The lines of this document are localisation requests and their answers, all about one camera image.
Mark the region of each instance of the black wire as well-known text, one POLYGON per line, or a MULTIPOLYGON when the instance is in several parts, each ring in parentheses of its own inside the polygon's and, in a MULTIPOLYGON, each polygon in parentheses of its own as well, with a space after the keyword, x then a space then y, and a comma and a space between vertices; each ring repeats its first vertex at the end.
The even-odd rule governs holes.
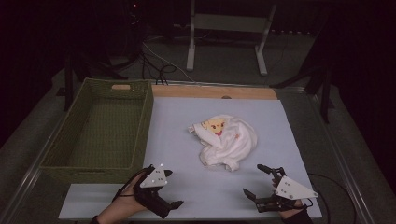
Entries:
POLYGON ((153 55, 150 55, 150 54, 147 54, 147 53, 143 53, 143 52, 140 54, 140 58, 143 61, 142 62, 142 64, 143 64, 142 78, 145 79, 145 68, 147 68, 150 76, 155 80, 155 84, 156 85, 158 85, 159 81, 161 81, 161 84, 163 84, 163 85, 168 85, 168 81, 167 81, 167 79, 165 77, 165 74, 166 73, 174 73, 174 72, 176 72, 177 68, 174 65, 172 65, 172 64, 164 64, 163 60, 160 60, 161 63, 163 64, 163 66, 161 68, 158 68, 155 64, 153 64, 148 59, 148 57, 146 55, 148 55, 150 57, 154 57, 153 55), (155 76, 153 76, 151 74, 150 67, 154 68, 155 70, 158 71, 159 75, 157 77, 155 77, 155 76))
POLYGON ((312 202, 312 200, 310 200, 310 199, 307 199, 309 202, 311 202, 311 204, 310 205, 308 205, 307 207, 312 207, 312 206, 314 206, 314 203, 312 202))
POLYGON ((353 206, 353 223, 355 224, 355 223, 356 223, 356 218, 357 218, 356 206, 355 206, 355 204, 353 203, 353 200, 352 200, 352 198, 350 197, 348 191, 347 191, 341 184, 339 184, 337 181, 335 181, 335 180, 333 180, 333 179, 331 179, 331 178, 329 178, 329 177, 327 177, 327 176, 325 176, 325 175, 318 175, 318 174, 312 174, 312 173, 308 173, 308 174, 309 174, 309 175, 319 176, 319 177, 322 177, 322 178, 325 178, 325 179, 327 179, 327 180, 332 181, 334 184, 336 184, 336 185, 346 194, 346 196, 348 197, 349 201, 351 202, 351 204, 352 204, 352 206, 353 206))
POLYGON ((274 63, 274 65, 268 70, 268 74, 271 74, 272 73, 272 71, 275 69, 275 67, 277 66, 277 64, 278 63, 280 63, 281 61, 282 61, 282 59, 283 59, 283 54, 285 53, 285 49, 286 49, 286 47, 288 46, 288 44, 289 44, 289 35, 290 34, 286 34, 287 36, 286 36, 286 44, 285 44, 285 46, 283 46, 283 49, 282 49, 282 54, 280 55, 280 58, 274 63))
POLYGON ((318 193, 318 195, 320 196, 320 198, 322 199, 323 203, 324 203, 324 207, 326 208, 326 213, 327 213, 327 224, 330 224, 332 221, 332 216, 330 214, 330 208, 329 205, 327 204, 326 199, 323 197, 323 194, 320 192, 319 189, 315 188, 316 192, 318 193))
POLYGON ((145 173, 145 172, 147 172, 149 170, 149 167, 148 168, 143 168, 143 169, 141 169, 140 171, 138 171, 137 173, 135 173, 118 191, 117 191, 117 193, 116 193, 116 195, 114 196, 114 198, 113 198, 113 200, 111 201, 112 203, 118 198, 118 197, 120 197, 121 196, 121 194, 123 193, 123 191, 132 183, 132 181, 137 177, 137 176, 139 176, 140 174, 143 174, 143 173, 145 173))

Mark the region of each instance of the white table surface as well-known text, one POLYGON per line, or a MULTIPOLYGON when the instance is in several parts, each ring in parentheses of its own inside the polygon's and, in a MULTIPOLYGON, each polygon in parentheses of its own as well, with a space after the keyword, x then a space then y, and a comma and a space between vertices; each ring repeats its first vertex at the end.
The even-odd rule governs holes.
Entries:
MULTIPOLYGON (((236 100, 156 97, 148 134, 145 166, 163 164, 173 171, 168 184, 159 191, 168 202, 184 201, 170 212, 168 220, 260 219, 278 217, 275 212, 259 213, 242 188, 258 197, 273 193, 272 175, 257 164, 283 167, 288 177, 311 188, 300 151, 285 111, 278 100, 236 100), (249 123, 258 135, 258 145, 240 162, 240 169, 228 172, 222 166, 205 168, 199 153, 204 147, 188 132, 193 123, 228 114, 249 123)), ((120 184, 72 184, 60 219, 91 219, 106 208, 120 184)), ((318 203, 308 208, 311 217, 321 217, 318 203)), ((131 217, 136 220, 161 219, 150 211, 131 217)))

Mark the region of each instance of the cable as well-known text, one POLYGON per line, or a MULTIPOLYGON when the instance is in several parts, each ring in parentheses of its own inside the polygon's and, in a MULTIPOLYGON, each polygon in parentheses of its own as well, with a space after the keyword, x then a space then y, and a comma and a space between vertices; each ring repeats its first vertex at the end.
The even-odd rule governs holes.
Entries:
MULTIPOLYGON (((309 174, 309 175, 314 175, 314 176, 319 176, 319 177, 322 177, 322 178, 325 178, 325 179, 327 179, 327 180, 332 181, 334 184, 336 184, 336 185, 346 194, 346 196, 348 197, 349 201, 351 202, 351 204, 352 204, 352 206, 353 206, 353 223, 355 224, 355 223, 356 223, 356 218, 357 218, 356 206, 355 206, 355 204, 353 203, 352 198, 350 197, 348 191, 347 191, 341 184, 339 184, 337 181, 335 181, 335 180, 333 180, 333 179, 331 179, 331 178, 329 178, 329 177, 327 177, 327 176, 325 176, 325 175, 318 175, 318 174, 313 174, 313 173, 308 173, 308 174, 309 174)), ((329 212, 328 212, 328 221, 329 221, 329 223, 330 223, 330 215, 329 215, 329 212)))
POLYGON ((312 202, 312 200, 310 200, 310 199, 307 199, 309 202, 311 202, 311 204, 309 204, 307 207, 312 207, 312 206, 314 206, 314 203, 312 202))
POLYGON ((153 59, 159 60, 159 61, 161 62, 161 64, 162 64, 163 66, 165 66, 165 63, 164 63, 161 59, 157 58, 157 56, 152 55, 152 54, 149 54, 149 53, 145 53, 145 52, 142 52, 141 54, 142 54, 142 56, 143 56, 144 58, 146 58, 146 56, 149 56, 149 57, 151 57, 151 58, 153 58, 153 59))
POLYGON ((315 184, 311 181, 312 186, 315 188, 315 191, 318 193, 318 195, 320 196, 320 198, 322 199, 323 203, 324 203, 324 207, 326 209, 326 214, 327 214, 327 224, 331 223, 331 215, 330 215, 330 209, 329 209, 329 205, 327 204, 326 199, 323 197, 323 194, 320 192, 320 190, 315 186, 315 184))
MULTIPOLYGON (((161 57, 161 56, 159 56, 158 54, 154 53, 145 43, 143 43, 143 46, 145 46, 145 48, 148 49, 148 51, 150 51, 150 52, 151 52, 153 55, 155 55, 157 58, 161 59, 162 61, 164 61, 164 62, 166 62, 166 63, 170 63, 170 62, 168 62, 167 60, 165 60, 163 57, 161 57)), ((180 71, 184 74, 184 76, 185 76, 186 78, 188 78, 189 80, 191 80, 193 83, 196 84, 196 81, 195 81, 194 79, 192 79, 191 77, 189 77, 189 76, 186 74, 186 72, 184 72, 183 69, 179 68, 177 65, 175 65, 175 64, 173 64, 173 63, 170 63, 170 64, 173 65, 173 66, 174 66, 175 68, 177 68, 178 70, 180 70, 180 71)))
POLYGON ((146 57, 146 53, 141 53, 141 58, 143 59, 142 78, 145 79, 145 70, 144 70, 144 69, 147 67, 147 68, 148 68, 148 71, 149 71, 149 73, 150 73, 150 76, 156 80, 156 84, 157 84, 157 85, 158 85, 158 81, 159 81, 159 80, 161 81, 161 83, 162 83, 163 85, 164 85, 164 84, 168 85, 168 82, 167 82, 166 77, 165 77, 164 74, 165 74, 165 73, 174 73, 174 72, 177 70, 177 68, 176 68, 175 66, 173 66, 172 64, 164 64, 163 61, 161 61, 161 63, 163 64, 163 66, 162 66, 161 68, 158 68, 156 65, 154 65, 154 64, 146 57), (151 74, 151 72, 150 72, 150 70, 149 70, 150 67, 154 68, 155 70, 157 70, 157 71, 159 72, 159 76, 158 76, 158 77, 154 77, 154 76, 151 74))
POLYGON ((273 70, 274 70, 274 68, 276 67, 276 65, 278 64, 278 63, 280 63, 280 61, 282 61, 282 59, 283 59, 283 54, 285 53, 285 49, 286 49, 286 47, 288 46, 288 44, 289 44, 289 35, 290 34, 287 34, 287 36, 286 36, 286 44, 285 44, 285 46, 283 46, 283 49, 282 49, 282 54, 280 55, 280 58, 274 63, 274 65, 268 70, 268 74, 270 74, 273 70))

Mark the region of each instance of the white cloth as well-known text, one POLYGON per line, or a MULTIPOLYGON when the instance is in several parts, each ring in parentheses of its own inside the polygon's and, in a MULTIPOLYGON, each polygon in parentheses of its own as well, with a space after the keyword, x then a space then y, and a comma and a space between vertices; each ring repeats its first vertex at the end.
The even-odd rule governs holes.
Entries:
POLYGON ((205 167, 225 165, 229 171, 239 169, 239 161, 246 158, 257 146, 254 129, 237 117, 218 115, 211 119, 224 119, 221 136, 205 129, 201 123, 193 124, 189 131, 195 132, 205 146, 200 159, 205 167))

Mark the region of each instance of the wicker basket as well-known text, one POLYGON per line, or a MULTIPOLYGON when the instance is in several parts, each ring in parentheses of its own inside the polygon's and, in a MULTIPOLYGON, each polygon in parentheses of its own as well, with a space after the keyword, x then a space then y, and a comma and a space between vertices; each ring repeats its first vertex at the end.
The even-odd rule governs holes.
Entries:
POLYGON ((124 183, 143 166, 149 81, 86 78, 40 168, 65 183, 124 183))

